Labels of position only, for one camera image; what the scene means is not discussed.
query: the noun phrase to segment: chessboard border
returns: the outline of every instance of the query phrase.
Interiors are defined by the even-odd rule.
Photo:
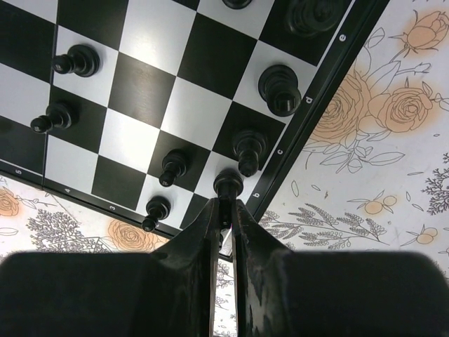
[[[313,97],[314,101],[310,105],[302,103],[277,145],[277,149],[287,149],[282,150],[285,155],[278,156],[278,158],[280,157],[278,161],[272,158],[268,162],[259,179],[259,183],[253,190],[253,192],[256,191],[262,196],[262,200],[255,203],[254,198],[250,198],[246,204],[257,222],[263,217],[286,179],[302,148],[308,141],[388,3],[389,0],[356,0],[352,6],[336,35],[337,38],[331,44],[314,80],[304,95],[305,97]],[[341,47],[338,41],[338,37],[341,34],[346,34],[345,41],[347,43],[344,47]],[[327,74],[327,76],[320,77],[320,73]]]

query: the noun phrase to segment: orange flower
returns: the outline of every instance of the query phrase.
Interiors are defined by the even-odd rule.
[[[14,194],[3,187],[0,190],[0,216],[16,216],[19,213],[19,202],[14,199]]]
[[[442,42],[449,30],[449,18],[445,13],[435,11],[417,20],[408,34],[395,36],[406,43],[404,50],[430,49]]]
[[[167,241],[118,220],[113,220],[109,224],[108,233],[116,246],[125,251],[153,251]]]
[[[313,140],[338,143],[356,130],[368,112],[370,90],[358,72],[347,74],[311,135]]]
[[[426,119],[432,102],[420,88],[400,88],[384,93],[369,103],[370,113],[380,125],[393,132],[415,130]]]

